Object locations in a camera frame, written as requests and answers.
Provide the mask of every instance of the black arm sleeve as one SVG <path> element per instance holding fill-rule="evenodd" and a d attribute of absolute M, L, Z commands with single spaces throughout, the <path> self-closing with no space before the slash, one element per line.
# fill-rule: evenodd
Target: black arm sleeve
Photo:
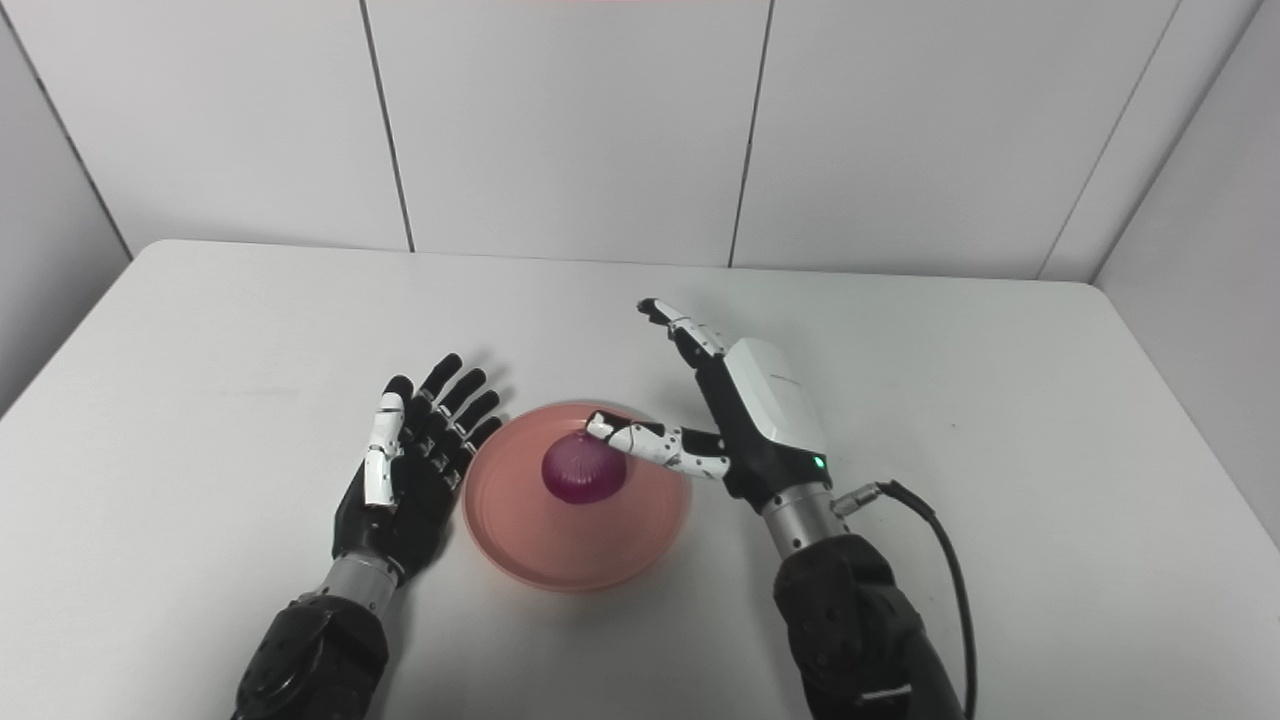
<path fill-rule="evenodd" d="M 387 635 L 367 609 L 303 596 L 268 628 L 236 691 L 233 720 L 360 720 L 387 657 Z"/>
<path fill-rule="evenodd" d="M 884 557 L 859 536 L 782 562 L 773 600 L 814 720 L 963 720 L 924 623 Z"/>

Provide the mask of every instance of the white table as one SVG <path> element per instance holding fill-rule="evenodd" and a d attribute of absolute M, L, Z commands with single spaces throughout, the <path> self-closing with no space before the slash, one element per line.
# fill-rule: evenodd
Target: white table
<path fill-rule="evenodd" d="M 196 242 L 147 249 L 0 421 L 0 712 L 225 719 L 329 566 L 383 383 L 447 351 L 509 414 L 590 398 L 710 428 L 632 309 L 650 295 L 788 348 L 824 388 L 837 491 L 897 478 L 938 510 L 980 717 L 1280 714 L 1280 553 L 1093 288 Z M 927 527 L 891 501 L 851 521 L 959 678 Z M 804 717 L 776 568 L 710 483 L 659 565 L 593 596 L 517 584 L 458 523 L 390 609 L 375 717 Z"/>

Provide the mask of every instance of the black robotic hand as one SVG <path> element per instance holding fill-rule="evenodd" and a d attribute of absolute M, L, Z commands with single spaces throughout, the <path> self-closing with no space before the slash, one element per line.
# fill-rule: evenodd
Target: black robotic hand
<path fill-rule="evenodd" d="M 371 462 L 366 456 L 347 487 L 334 515 L 335 559 L 347 553 L 384 559 L 403 584 L 435 557 L 467 466 L 480 445 L 502 425 L 489 415 L 498 406 L 497 392 L 490 389 L 471 400 L 485 383 L 485 373 L 479 368 L 462 375 L 440 397 L 461 368 L 457 355 L 447 356 L 412 395 L 413 386 L 403 375 L 387 384 L 384 398 L 387 393 L 398 396 L 403 423 L 398 430 L 394 423 L 388 424 L 396 430 L 393 443 L 379 446 L 371 439 L 370 455 L 374 460 L 383 455 L 384 460 Z M 403 454 L 394 456 L 387 445 L 398 446 Z M 366 502 L 366 473 L 383 466 L 389 470 L 389 502 Z"/>
<path fill-rule="evenodd" d="M 388 661 L 381 614 L 396 588 L 440 550 L 460 483 L 498 429 L 498 395 L 474 369 L 442 360 L 413 392 L 383 392 L 365 462 L 334 516 L 334 562 L 316 592 L 276 614 L 236 692 L 233 720 L 358 720 Z"/>

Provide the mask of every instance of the cable connector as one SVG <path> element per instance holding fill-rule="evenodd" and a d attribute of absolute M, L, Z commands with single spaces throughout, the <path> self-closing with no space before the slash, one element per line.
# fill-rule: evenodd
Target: cable connector
<path fill-rule="evenodd" d="M 867 483 L 854 492 L 845 493 L 836 500 L 832 500 L 831 511 L 836 514 L 836 518 L 846 518 L 858 512 L 863 507 L 867 507 L 883 493 L 884 491 L 881 489 L 879 484 Z"/>

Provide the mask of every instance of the purple onion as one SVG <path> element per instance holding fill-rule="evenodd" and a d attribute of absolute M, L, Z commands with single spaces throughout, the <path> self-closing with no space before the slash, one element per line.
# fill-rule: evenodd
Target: purple onion
<path fill-rule="evenodd" d="M 585 430 L 559 438 L 543 455 L 543 483 L 564 502 L 599 502 L 618 492 L 626 479 L 626 456 Z"/>

